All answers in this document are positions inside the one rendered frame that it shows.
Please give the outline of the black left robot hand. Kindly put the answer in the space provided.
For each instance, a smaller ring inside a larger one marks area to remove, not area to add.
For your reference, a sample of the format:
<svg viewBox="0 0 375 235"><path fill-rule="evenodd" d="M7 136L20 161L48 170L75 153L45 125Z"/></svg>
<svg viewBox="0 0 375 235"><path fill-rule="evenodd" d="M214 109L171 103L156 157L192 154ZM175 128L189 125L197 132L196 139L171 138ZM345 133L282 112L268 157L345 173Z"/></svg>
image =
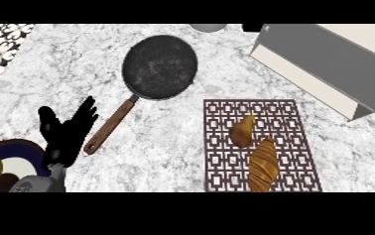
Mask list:
<svg viewBox="0 0 375 235"><path fill-rule="evenodd" d="M60 122L53 109L41 106L40 132L47 141L47 148L42 158L42 167L62 164L68 168L78 157L87 134L97 119L94 98L87 97L73 117Z"/></svg>

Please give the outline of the golden brown croissant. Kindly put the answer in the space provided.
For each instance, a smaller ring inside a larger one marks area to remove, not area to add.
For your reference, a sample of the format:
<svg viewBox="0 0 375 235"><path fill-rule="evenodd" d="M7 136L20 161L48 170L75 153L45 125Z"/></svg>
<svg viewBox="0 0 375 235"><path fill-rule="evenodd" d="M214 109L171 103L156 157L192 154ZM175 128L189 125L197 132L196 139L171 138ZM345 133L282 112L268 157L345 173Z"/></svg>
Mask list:
<svg viewBox="0 0 375 235"><path fill-rule="evenodd" d="M274 141L265 137L249 156L249 188L267 192L279 175L279 161Z"/></svg>

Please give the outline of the brown patterned placemat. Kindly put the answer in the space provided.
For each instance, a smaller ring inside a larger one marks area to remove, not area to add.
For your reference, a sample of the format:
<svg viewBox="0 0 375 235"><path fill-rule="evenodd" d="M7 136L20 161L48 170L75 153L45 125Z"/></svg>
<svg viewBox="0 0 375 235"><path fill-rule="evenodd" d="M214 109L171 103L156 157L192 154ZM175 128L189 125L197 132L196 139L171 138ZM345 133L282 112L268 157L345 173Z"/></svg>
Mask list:
<svg viewBox="0 0 375 235"><path fill-rule="evenodd" d="M255 116L252 142L237 148L228 132L246 115ZM249 191L249 154L265 137L274 141L279 175L273 192L322 192L313 157L292 99L205 99L205 190Z"/></svg>

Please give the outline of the grey tiered shelf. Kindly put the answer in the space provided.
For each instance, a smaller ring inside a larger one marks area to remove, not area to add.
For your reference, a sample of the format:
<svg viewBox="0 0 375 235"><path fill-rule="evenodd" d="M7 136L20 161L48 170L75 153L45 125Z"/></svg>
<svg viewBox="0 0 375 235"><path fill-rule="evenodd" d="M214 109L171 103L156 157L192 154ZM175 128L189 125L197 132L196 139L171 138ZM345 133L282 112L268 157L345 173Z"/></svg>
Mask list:
<svg viewBox="0 0 375 235"><path fill-rule="evenodd" d="M251 57L348 120L375 113L375 24L265 24Z"/></svg>

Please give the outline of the dark blue white plate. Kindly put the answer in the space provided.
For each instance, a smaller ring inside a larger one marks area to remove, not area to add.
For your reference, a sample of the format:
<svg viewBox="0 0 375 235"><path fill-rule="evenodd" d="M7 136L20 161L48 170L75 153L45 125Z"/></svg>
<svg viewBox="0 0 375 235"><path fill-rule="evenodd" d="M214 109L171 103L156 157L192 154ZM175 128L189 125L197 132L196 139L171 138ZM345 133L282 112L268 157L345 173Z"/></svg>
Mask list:
<svg viewBox="0 0 375 235"><path fill-rule="evenodd" d="M44 150L29 140L0 141L0 192L7 192L25 176L48 176L41 162Z"/></svg>

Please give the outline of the black white patterned cloth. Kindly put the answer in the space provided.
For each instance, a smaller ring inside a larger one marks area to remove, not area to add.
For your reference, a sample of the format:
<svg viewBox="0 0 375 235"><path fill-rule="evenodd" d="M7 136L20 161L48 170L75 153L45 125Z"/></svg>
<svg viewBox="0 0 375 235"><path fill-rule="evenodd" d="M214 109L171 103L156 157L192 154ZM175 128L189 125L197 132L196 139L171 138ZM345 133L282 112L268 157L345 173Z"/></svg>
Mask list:
<svg viewBox="0 0 375 235"><path fill-rule="evenodd" d="M0 66L11 61L34 24L0 24Z"/></svg>

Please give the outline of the brown potato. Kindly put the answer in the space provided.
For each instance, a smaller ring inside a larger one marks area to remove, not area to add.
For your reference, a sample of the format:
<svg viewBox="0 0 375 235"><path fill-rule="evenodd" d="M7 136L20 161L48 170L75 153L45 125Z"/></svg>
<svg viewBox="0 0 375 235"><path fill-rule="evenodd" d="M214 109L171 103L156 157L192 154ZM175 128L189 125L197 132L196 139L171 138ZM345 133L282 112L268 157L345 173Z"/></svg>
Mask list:
<svg viewBox="0 0 375 235"><path fill-rule="evenodd" d="M230 140L236 147L246 148L252 143L252 128L255 116L246 115L230 129Z"/></svg>

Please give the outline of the grey round object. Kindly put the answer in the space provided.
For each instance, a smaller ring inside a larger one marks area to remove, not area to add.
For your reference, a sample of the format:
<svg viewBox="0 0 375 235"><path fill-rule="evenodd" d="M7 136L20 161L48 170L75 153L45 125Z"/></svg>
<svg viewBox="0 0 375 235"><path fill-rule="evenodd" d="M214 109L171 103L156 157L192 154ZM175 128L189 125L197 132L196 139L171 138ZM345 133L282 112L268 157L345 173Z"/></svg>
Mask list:
<svg viewBox="0 0 375 235"><path fill-rule="evenodd" d="M214 33L226 28L226 24L192 24L190 27L199 32Z"/></svg>

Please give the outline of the black object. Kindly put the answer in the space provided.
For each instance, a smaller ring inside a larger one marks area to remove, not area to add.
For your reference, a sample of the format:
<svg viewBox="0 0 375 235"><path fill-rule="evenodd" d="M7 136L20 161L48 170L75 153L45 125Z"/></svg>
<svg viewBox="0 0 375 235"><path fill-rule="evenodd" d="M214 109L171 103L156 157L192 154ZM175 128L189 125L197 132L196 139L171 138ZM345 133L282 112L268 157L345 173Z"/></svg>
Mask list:
<svg viewBox="0 0 375 235"><path fill-rule="evenodd" d="M243 24L243 32L260 32L264 24Z"/></svg>

